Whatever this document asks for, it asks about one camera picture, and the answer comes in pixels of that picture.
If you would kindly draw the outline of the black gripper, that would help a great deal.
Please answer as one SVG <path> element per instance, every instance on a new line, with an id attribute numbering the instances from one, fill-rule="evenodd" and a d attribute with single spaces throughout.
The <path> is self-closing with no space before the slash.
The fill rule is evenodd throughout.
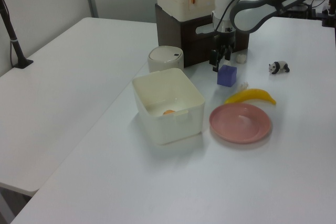
<path id="1" fill-rule="evenodd" d="M 230 61 L 231 54 L 235 48 L 236 32 L 231 31 L 227 33 L 216 32 L 214 35 L 214 44 L 216 50 L 211 50 L 209 63 L 213 66 L 213 71 L 218 72 L 219 67 L 219 52 L 223 49 L 223 58 L 226 61 Z"/>

